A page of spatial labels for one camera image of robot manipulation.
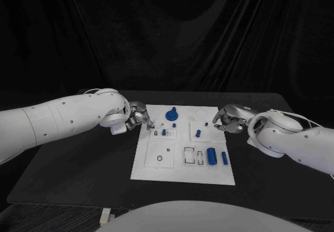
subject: blue disc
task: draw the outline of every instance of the blue disc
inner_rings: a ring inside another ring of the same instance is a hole
[[[168,113],[166,113],[166,118],[168,120],[171,121],[175,121],[179,117],[179,114],[176,112],[176,109],[173,108],[173,110],[171,110]]]

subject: small blue part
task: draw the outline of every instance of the small blue part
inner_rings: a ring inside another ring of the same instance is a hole
[[[179,114],[176,112],[176,107],[166,113],[166,118],[169,121],[175,121],[179,117]]]
[[[208,148],[208,160],[209,160],[209,165],[218,164],[217,150],[212,147]]]
[[[198,130],[197,137],[198,138],[201,137],[201,130]]]
[[[228,162],[228,158],[227,158],[227,153],[225,153],[225,151],[222,152],[222,156],[224,156],[224,163],[225,163],[225,165],[228,165],[230,162]]]

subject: white circle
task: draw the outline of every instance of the white circle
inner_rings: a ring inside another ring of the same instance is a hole
[[[197,115],[199,118],[207,118],[208,117],[208,111],[204,109],[197,110]]]

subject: black table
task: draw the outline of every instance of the black table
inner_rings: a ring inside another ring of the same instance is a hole
[[[277,93],[120,91],[146,104],[218,106],[237,103],[264,112],[293,111]],[[330,175],[260,152],[248,133],[227,133],[237,186],[132,180],[140,127],[120,135],[97,126],[45,144],[9,195],[11,203],[136,209],[175,200],[234,204],[279,217],[334,219]]]

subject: white pegboard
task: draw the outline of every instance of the white pegboard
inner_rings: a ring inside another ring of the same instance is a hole
[[[169,121],[166,113],[173,107],[176,107],[179,118],[176,121]],[[132,179],[235,185],[225,133],[212,124],[218,107],[148,105],[148,111],[156,126],[152,131],[148,131],[146,125],[142,127]],[[175,130],[176,138],[162,136],[163,129],[168,131]],[[198,130],[204,131],[201,141],[197,141],[194,138]],[[150,142],[155,141],[175,143],[173,167],[171,167],[171,163],[166,165],[169,167],[162,167],[161,163],[163,161],[158,160],[158,156],[159,154],[169,155],[169,153],[166,153],[168,148],[163,145],[155,146],[156,151],[152,152]],[[185,164],[185,147],[194,148],[197,164]],[[217,165],[209,165],[208,162],[208,148],[211,147],[217,150]],[[228,156],[228,165],[224,165],[224,151]],[[204,165],[199,165],[198,152],[204,153]]]

